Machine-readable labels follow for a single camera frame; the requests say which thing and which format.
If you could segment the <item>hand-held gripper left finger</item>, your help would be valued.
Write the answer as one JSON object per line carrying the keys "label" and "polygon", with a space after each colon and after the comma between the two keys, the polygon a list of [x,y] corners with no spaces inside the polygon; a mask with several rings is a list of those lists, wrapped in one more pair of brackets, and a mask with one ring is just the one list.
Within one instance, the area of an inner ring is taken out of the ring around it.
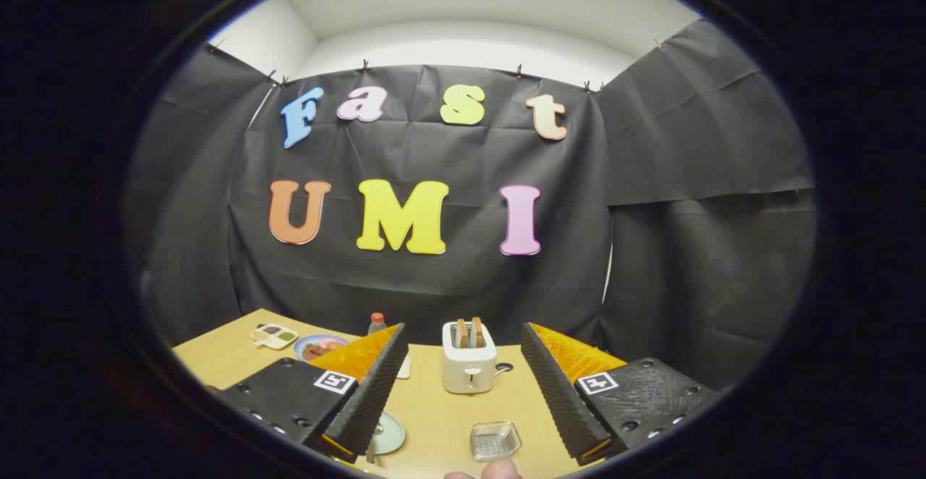
{"label": "hand-held gripper left finger", "polygon": [[408,353],[406,324],[313,360],[282,357],[213,396],[280,437],[354,463],[366,453]]}

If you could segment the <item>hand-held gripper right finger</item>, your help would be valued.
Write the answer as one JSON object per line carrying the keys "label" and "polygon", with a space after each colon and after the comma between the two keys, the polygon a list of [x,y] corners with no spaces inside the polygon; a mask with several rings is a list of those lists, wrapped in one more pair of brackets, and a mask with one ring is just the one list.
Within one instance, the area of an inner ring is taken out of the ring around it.
{"label": "hand-held gripper right finger", "polygon": [[535,322],[524,323],[520,351],[579,465],[668,435],[718,394],[658,358],[626,363]]}

